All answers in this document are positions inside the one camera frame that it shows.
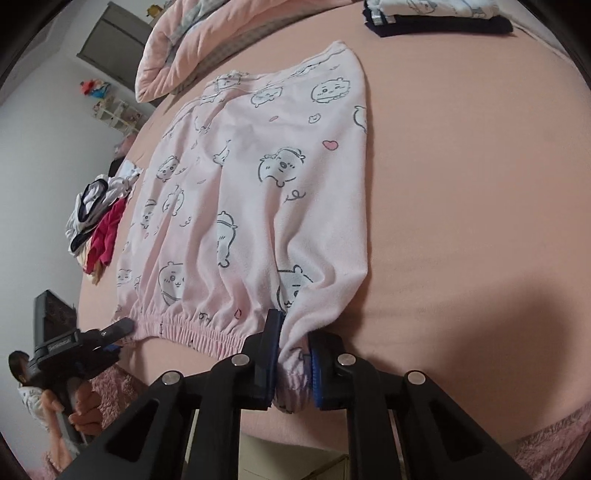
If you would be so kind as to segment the person's left hand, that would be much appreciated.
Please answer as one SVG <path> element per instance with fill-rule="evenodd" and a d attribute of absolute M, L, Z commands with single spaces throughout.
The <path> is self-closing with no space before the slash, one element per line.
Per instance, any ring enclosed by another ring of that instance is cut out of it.
<path fill-rule="evenodd" d="M 88 381 L 82 382 L 74 396 L 70 424 L 81 434 L 98 436 L 102 432 L 101 397 Z"/>

